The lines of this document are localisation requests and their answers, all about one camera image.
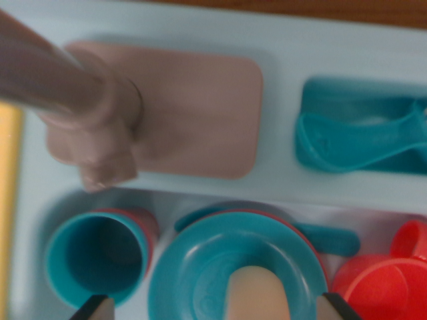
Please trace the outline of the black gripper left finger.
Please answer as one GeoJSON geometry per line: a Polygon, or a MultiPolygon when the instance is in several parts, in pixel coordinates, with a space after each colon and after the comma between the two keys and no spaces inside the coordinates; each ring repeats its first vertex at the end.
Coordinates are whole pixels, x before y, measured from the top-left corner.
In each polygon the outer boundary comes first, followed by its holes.
{"type": "Polygon", "coordinates": [[[114,320],[115,302],[107,295],[92,295],[69,320],[114,320]]]}

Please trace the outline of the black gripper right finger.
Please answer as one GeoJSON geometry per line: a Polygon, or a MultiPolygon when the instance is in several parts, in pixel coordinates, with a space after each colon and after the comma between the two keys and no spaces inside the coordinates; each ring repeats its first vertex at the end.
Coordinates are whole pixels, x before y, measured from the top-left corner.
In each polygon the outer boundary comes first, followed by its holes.
{"type": "Polygon", "coordinates": [[[362,320],[338,293],[323,293],[316,299],[317,320],[362,320]]]}

